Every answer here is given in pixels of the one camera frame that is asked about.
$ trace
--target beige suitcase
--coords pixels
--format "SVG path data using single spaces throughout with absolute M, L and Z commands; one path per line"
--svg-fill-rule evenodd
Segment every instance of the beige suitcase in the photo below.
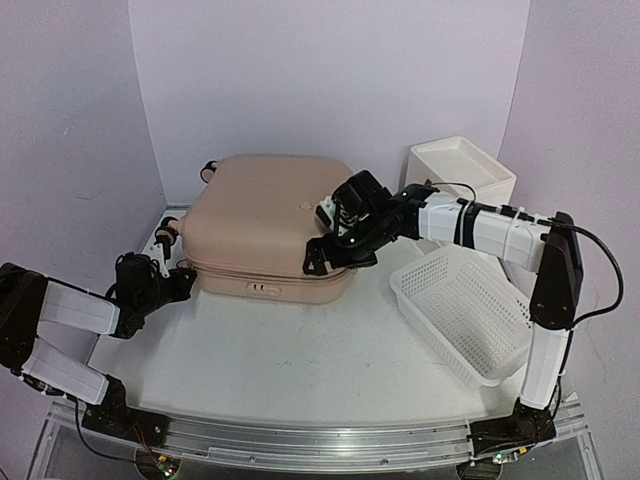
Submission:
M 310 277 L 302 264 L 307 241 L 325 233 L 316 205 L 351 170 L 336 160 L 285 156 L 236 156 L 208 168 L 209 184 L 177 225 L 203 290 L 313 304 L 344 293 L 352 270 Z

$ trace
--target mesh basket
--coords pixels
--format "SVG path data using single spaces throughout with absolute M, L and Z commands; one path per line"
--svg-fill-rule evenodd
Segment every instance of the mesh basket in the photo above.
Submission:
M 468 387 L 495 387 L 524 363 L 529 301 L 470 250 L 450 245 L 391 275 L 402 314 Z

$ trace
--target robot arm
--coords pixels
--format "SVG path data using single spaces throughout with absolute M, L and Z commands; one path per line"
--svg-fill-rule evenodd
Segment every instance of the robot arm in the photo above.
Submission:
M 51 322 L 128 339 L 144 326 L 146 315 L 190 298 L 196 273 L 166 268 L 175 239 L 167 241 L 161 229 L 150 255 L 118 258 L 116 283 L 106 296 L 11 263 L 0 268 L 0 364 L 43 394 L 86 402 L 85 428 L 137 441 L 136 425 L 150 445 L 162 443 L 168 418 L 129 408 L 121 381 L 67 357 L 37 332 L 40 322 Z
M 331 230 L 311 239 L 303 271 L 375 265 L 375 251 L 398 237 L 453 243 L 515 263 L 538 275 L 526 377 L 510 417 L 471 424 L 476 456 L 531 446 L 555 437 L 549 404 L 566 355 L 583 270 L 573 221 L 530 215 L 456 198 L 430 185 L 391 195 L 368 172 L 341 185 L 316 210 Z

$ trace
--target white wall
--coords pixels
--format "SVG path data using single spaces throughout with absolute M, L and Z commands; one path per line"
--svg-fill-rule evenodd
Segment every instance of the white wall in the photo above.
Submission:
M 609 480 L 640 475 L 639 59 L 637 0 L 532 0 L 500 155 L 515 203 L 571 213 L 623 268 L 626 301 L 579 330 L 570 363 Z M 588 244 L 584 302 L 605 306 L 614 277 Z
M 465 135 L 497 154 L 528 0 L 131 0 L 169 203 L 211 158 L 326 155 L 395 188 L 407 147 Z
M 126 0 L 0 3 L 0 263 L 104 291 L 164 195 Z M 75 356 L 94 335 L 40 334 Z M 0 466 L 24 478 L 49 401 L 0 368 Z

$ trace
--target white tabletop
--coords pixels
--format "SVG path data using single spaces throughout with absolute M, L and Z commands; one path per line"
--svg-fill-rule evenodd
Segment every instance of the white tabletop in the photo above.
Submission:
M 208 418 L 374 425 L 510 413 L 524 369 L 469 390 L 398 312 L 389 276 L 420 254 L 409 240 L 381 249 L 328 305 L 194 287 L 132 339 L 101 337 L 90 365 L 122 380 L 131 406 Z

